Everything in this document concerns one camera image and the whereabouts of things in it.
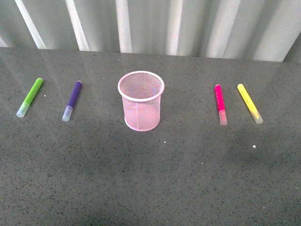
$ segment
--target pen holder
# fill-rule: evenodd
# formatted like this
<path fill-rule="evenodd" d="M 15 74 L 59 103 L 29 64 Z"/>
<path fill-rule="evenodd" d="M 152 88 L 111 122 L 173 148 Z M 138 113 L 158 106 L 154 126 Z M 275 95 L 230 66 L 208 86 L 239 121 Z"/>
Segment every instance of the pen holder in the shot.
<path fill-rule="evenodd" d="M 156 74 L 131 72 L 118 83 L 122 95 L 125 122 L 136 131 L 148 131 L 160 122 L 160 99 L 164 82 Z"/>

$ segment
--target purple marker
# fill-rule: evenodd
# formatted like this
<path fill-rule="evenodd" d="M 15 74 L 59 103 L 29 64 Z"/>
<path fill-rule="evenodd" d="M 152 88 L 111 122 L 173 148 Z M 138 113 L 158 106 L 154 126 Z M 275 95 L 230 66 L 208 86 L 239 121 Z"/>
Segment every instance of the purple marker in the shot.
<path fill-rule="evenodd" d="M 75 83 L 73 92 L 71 93 L 68 105 L 67 105 L 67 107 L 65 109 L 65 112 L 64 112 L 64 115 L 62 117 L 63 121 L 69 121 L 71 113 L 72 113 L 72 110 L 73 110 L 73 108 L 75 106 L 76 99 L 79 96 L 80 88 L 81 88 L 81 81 L 77 81 Z"/>

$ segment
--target marker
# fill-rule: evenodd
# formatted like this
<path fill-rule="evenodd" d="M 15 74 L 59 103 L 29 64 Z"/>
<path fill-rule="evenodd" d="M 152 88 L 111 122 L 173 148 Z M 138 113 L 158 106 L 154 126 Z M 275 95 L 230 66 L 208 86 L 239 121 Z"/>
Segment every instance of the marker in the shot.
<path fill-rule="evenodd" d="M 227 116 L 225 111 L 225 104 L 222 98 L 222 88 L 220 85 L 215 86 L 215 95 L 216 95 L 218 114 L 220 116 L 220 123 L 221 125 L 225 126 L 228 124 L 228 122 L 227 122 Z"/>
<path fill-rule="evenodd" d="M 259 114 L 257 108 L 255 107 L 255 105 L 254 105 L 252 99 L 250 98 L 248 92 L 246 91 L 244 85 L 243 85 L 243 84 L 239 84 L 239 85 L 237 86 L 237 89 L 239 90 L 239 92 L 240 92 L 241 96 L 243 97 L 243 99 L 244 99 L 246 105 L 248 106 L 248 108 L 249 108 L 249 110 L 250 110 L 250 112 L 251 112 L 253 118 L 255 119 L 255 122 L 256 122 L 257 124 L 263 123 L 263 119 L 262 119 L 262 117 L 260 116 L 260 114 Z"/>
<path fill-rule="evenodd" d="M 34 97 L 37 95 L 41 85 L 43 84 L 43 80 L 41 78 L 37 78 L 34 85 L 32 86 L 32 89 L 29 91 L 27 97 L 23 101 L 21 107 L 17 111 L 17 117 L 23 118 L 26 114 L 30 104 L 32 103 Z"/>
<path fill-rule="evenodd" d="M 69 121 L 71 113 L 72 113 L 72 111 L 74 109 L 74 106 L 75 106 L 75 102 L 77 100 L 77 97 L 79 96 L 80 88 L 81 88 L 81 81 L 77 81 L 75 83 L 73 92 L 71 93 L 69 102 L 67 104 L 67 107 L 65 109 L 64 115 L 62 117 L 63 121 Z"/>

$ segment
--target cup rim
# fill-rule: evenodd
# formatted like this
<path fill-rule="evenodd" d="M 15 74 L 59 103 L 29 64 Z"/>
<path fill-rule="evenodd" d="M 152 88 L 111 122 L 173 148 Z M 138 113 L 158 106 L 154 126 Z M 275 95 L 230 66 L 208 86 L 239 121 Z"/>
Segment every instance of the cup rim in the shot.
<path fill-rule="evenodd" d="M 158 78 L 161 82 L 161 89 L 159 91 L 159 93 L 157 93 L 156 95 L 154 95 L 153 97 L 150 97 L 150 98 L 145 98 L 145 99 L 138 99 L 138 98 L 132 98 L 132 97 L 129 97 L 127 95 L 125 95 L 121 89 L 120 89 L 120 85 L 121 85 L 121 82 L 127 77 L 127 76 L 130 76 L 132 74 L 137 74 L 137 73 L 146 73 L 146 74 L 151 74 L 153 76 L 155 76 L 156 78 Z M 126 75 L 124 75 L 118 82 L 118 91 L 119 93 L 126 99 L 128 100 L 131 100 L 131 101 L 135 101 L 135 102 L 148 102 L 148 101 L 151 101 L 151 100 L 154 100 L 156 98 L 158 98 L 164 91 L 165 89 L 165 85 L 164 85 L 164 82 L 163 80 L 160 78 L 160 76 L 158 76 L 157 74 L 153 73 L 153 72 L 148 72 L 148 71 L 135 71 L 135 72 L 130 72 L 130 73 L 127 73 Z"/>

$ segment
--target white curtain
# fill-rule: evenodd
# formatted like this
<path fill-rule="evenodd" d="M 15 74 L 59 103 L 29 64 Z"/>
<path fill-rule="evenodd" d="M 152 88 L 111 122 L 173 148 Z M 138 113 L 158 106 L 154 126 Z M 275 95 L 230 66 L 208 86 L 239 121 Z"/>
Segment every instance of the white curtain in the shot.
<path fill-rule="evenodd" d="M 301 0 L 0 0 L 0 47 L 301 63 Z"/>

